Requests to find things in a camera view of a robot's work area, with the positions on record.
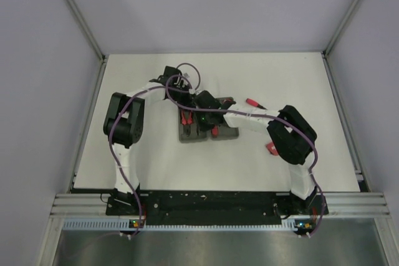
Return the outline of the red utility knife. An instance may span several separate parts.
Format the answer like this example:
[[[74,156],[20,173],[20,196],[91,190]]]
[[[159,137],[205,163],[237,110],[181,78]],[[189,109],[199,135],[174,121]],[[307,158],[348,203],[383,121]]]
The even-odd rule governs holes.
[[[219,129],[218,126],[214,126],[213,129],[211,130],[211,135],[213,138],[217,138],[219,135]]]

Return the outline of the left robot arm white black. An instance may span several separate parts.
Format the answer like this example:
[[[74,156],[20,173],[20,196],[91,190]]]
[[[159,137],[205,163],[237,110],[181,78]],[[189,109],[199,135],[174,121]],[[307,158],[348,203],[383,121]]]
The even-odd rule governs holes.
[[[131,163],[132,146],[139,142],[144,127],[145,109],[172,96],[174,101],[190,96],[192,87],[188,77],[175,72],[161,75],[149,81],[144,87],[127,94],[112,94],[103,124],[108,146],[115,162],[115,189],[124,193],[120,207],[128,214],[134,214],[141,208],[141,199],[137,194],[140,181],[137,171]]]

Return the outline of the red black pliers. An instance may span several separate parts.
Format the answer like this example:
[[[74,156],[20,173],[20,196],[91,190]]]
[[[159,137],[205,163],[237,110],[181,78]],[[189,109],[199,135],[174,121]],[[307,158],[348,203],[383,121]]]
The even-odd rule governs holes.
[[[191,125],[193,124],[192,111],[181,111],[181,124],[183,125],[183,132],[186,136],[191,134]]]

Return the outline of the grey plastic tool case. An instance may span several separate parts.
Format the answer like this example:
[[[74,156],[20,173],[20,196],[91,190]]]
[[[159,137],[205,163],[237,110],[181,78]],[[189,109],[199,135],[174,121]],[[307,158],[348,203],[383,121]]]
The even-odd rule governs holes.
[[[178,107],[178,139],[180,143],[193,143],[206,141],[233,140],[239,137],[239,129],[231,128],[220,119],[216,124],[209,123],[208,115]]]

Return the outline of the red tape measure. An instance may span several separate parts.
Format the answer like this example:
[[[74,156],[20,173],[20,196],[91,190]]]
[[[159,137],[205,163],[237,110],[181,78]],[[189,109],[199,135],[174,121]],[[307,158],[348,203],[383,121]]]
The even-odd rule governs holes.
[[[266,144],[265,147],[271,155],[273,155],[273,156],[279,155],[273,142]]]

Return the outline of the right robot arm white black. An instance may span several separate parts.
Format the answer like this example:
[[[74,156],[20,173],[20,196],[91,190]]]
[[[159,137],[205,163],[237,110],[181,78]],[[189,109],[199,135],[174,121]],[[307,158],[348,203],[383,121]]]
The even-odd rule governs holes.
[[[317,133],[290,105],[271,112],[256,107],[244,107],[228,100],[195,100],[200,120],[207,126],[227,125],[263,133],[274,145],[278,156],[289,165],[291,177],[291,206],[303,214],[314,205],[311,196],[317,189],[313,168],[318,160],[315,148]]]

